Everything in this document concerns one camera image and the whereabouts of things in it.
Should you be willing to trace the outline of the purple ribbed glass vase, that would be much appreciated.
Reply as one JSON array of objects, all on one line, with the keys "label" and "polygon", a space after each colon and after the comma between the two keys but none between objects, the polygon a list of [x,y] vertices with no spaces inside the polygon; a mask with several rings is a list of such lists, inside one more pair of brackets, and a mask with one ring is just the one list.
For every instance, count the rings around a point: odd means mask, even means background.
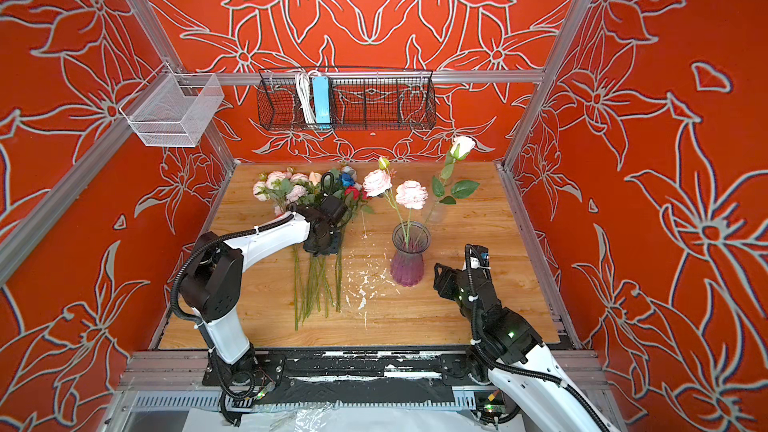
[{"label": "purple ribbed glass vase", "polygon": [[390,262],[393,281],[404,287],[417,285],[424,277],[424,254],[431,245],[431,233],[419,222],[398,225],[393,230],[392,243],[395,247]]}]

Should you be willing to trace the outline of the pink peony flower stem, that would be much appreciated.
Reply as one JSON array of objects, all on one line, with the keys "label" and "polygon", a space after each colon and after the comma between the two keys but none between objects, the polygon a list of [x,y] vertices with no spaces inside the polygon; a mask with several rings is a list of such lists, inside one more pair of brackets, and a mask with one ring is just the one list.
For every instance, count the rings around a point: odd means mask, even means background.
[{"label": "pink peony flower stem", "polygon": [[405,180],[395,186],[393,176],[394,172],[390,160],[380,156],[377,161],[377,168],[364,177],[362,187],[369,197],[384,198],[396,212],[403,245],[410,246],[412,212],[421,210],[425,206],[428,192],[425,186],[415,180]]}]

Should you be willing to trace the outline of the white rose flower stem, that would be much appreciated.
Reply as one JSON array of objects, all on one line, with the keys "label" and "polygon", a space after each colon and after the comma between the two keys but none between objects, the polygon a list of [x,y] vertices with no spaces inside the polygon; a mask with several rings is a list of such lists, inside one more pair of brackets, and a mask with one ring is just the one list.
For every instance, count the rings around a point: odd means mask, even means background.
[{"label": "white rose flower stem", "polygon": [[479,183],[471,179],[456,179],[454,172],[457,164],[464,161],[475,149],[476,141],[470,136],[457,136],[452,139],[445,154],[442,169],[431,179],[432,195],[440,197],[446,205],[456,205],[459,200],[472,196],[479,188]]}]

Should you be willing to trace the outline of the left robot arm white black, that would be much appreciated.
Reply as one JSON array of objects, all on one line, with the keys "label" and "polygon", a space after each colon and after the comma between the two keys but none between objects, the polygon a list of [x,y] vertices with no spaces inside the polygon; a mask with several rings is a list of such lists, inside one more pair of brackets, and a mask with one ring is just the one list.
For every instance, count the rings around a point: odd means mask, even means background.
[{"label": "left robot arm white black", "polygon": [[198,238],[180,266],[170,292],[170,310],[200,331],[211,354],[210,364],[232,373],[254,371],[255,351],[237,313],[243,274],[257,262],[300,245],[311,256],[337,253],[342,218],[348,207],[334,188],[333,172],[319,180],[317,205],[290,205],[277,218],[251,229]]}]

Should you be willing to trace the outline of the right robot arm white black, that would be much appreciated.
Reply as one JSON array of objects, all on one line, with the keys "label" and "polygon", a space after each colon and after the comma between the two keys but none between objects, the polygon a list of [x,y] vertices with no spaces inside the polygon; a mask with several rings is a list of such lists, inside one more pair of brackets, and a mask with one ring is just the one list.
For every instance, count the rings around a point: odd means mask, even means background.
[{"label": "right robot arm white black", "polygon": [[462,269],[437,263],[433,288],[468,320],[471,362],[481,380],[509,397],[540,430],[618,429],[567,375],[539,333],[502,305],[489,267],[474,259]]}]

